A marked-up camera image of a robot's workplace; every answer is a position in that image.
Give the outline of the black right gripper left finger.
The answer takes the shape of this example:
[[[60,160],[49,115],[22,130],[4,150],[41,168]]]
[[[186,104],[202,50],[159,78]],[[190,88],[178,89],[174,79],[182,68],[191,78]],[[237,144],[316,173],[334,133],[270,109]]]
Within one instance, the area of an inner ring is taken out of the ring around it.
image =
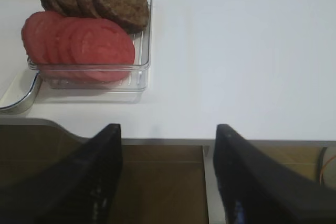
[[[1,223],[107,223],[123,166],[109,124],[61,161],[1,188]]]

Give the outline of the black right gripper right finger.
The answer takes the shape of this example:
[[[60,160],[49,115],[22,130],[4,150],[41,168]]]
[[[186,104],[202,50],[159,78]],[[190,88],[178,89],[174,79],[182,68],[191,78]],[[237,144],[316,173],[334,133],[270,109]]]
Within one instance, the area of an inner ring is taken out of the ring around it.
[[[227,124],[213,156],[226,223],[335,223],[335,190],[279,164]]]

